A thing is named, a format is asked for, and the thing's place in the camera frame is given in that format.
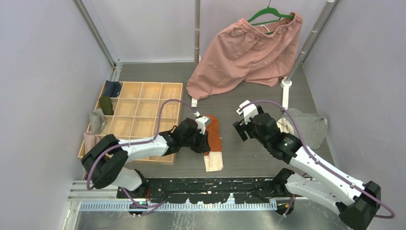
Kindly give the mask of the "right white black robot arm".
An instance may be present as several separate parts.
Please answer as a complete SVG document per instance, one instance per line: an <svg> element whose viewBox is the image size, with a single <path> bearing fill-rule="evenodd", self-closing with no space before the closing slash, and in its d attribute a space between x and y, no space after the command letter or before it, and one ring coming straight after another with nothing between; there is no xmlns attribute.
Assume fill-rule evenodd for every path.
<svg viewBox="0 0 406 230"><path fill-rule="evenodd" d="M274 158L302 170L314 181L283 168L275 177L274 192L306 197L336 213L353 230L365 230L380 208L381 187L353 178L304 145L296 136L281 132L277 122L261 106L240 105L244 118L233 124L243 141L256 139Z"/></svg>

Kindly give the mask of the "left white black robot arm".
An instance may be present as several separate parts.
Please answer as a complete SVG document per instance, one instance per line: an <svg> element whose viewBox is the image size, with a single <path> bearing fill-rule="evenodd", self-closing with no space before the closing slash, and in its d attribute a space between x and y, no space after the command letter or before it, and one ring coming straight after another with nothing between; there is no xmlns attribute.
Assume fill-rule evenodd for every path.
<svg viewBox="0 0 406 230"><path fill-rule="evenodd" d="M181 148L196 153L209 152L206 126L210 122L207 116L187 118L155 138L122 140L113 134L106 135L81 159L90 180L88 189L102 189L112 184L127 189L136 198L143 197L147 193L145 180L138 171L127 169L125 165L146 157L171 155Z"/></svg>

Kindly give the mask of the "orange white underwear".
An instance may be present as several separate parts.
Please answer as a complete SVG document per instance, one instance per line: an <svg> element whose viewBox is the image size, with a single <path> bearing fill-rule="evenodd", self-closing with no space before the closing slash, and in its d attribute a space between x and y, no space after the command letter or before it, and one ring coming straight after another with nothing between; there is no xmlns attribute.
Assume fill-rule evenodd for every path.
<svg viewBox="0 0 406 230"><path fill-rule="evenodd" d="M204 153L204 164L206 172L215 172L223 169L223 148L220 137L219 120L213 115L207 115L210 124L206 126L208 131L208 144L210 151Z"/></svg>

